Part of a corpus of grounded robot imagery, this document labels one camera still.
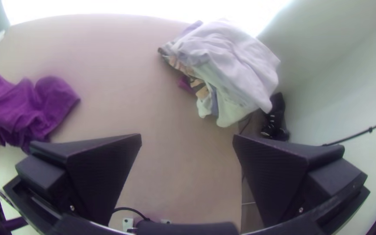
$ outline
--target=pile of clothes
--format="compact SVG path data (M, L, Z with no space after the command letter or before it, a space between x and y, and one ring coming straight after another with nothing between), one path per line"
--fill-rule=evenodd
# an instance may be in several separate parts
M228 21L197 21L158 49L184 73L180 85L197 96L198 114L228 127L249 113L272 110L279 59L259 40Z

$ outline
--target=lavender fabric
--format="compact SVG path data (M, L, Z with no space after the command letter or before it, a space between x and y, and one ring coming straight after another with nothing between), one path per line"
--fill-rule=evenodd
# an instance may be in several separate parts
M49 141L49 133L78 101L60 78L44 77L33 86L29 79L12 84L0 75L0 145L19 146L28 153L31 141Z

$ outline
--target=white fabric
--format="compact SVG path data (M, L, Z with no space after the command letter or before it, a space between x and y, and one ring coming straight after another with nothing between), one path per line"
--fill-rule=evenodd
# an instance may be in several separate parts
M229 22L202 25L175 41L171 50L217 88L219 126L229 126L258 108L266 113L272 109L269 97L278 85L280 61L264 44Z

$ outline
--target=cloth pile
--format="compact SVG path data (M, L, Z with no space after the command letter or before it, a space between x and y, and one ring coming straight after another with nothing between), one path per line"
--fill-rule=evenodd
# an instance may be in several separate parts
M184 73L197 96L198 114L217 117L228 127L249 113L272 109L279 59L260 41L228 21L197 21L158 49L164 60Z
M78 101L60 78L44 77L34 86L29 79L12 84L0 75L0 145L19 146L28 153L31 141L49 141L49 133Z

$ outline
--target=black cable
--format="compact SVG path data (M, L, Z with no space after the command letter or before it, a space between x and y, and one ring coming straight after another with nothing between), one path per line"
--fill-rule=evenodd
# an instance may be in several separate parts
M344 139L341 139L341 140L338 140L338 141L335 141L335 142L332 142L332 143L328 143L328 144L323 144L323 146L330 146L330 145L340 144L340 143L342 143L342 142L345 142L345 141L348 141L348 140L350 140L350 139L356 138L356 137L361 136L361 135L363 135L363 134L366 134L366 133L368 133L368 132L369 132L369 133L372 133L372 131L373 131L374 129L376 129L376 125L373 126L373 127L369 127L369 128L368 128L367 130L365 130L365 131L361 131L361 132L359 132L359 133L357 133L357 134L351 135L351 136L346 137L346 138L344 138Z
M134 212L134 213L138 214L139 216L141 216L143 218L143 220L150 221L150 219L147 218L146 216L144 216L140 211L135 210L135 209L130 208L130 207L117 207L117 208L114 209L113 213L116 213L118 211L131 211L131 212Z
M249 115L247 117L245 117L243 120L241 120L240 122L246 120L248 118L248 122L243 126L242 130L239 132L239 134L242 134L243 131L246 129L246 127L249 125L250 123L250 120L252 120L252 113L249 113Z

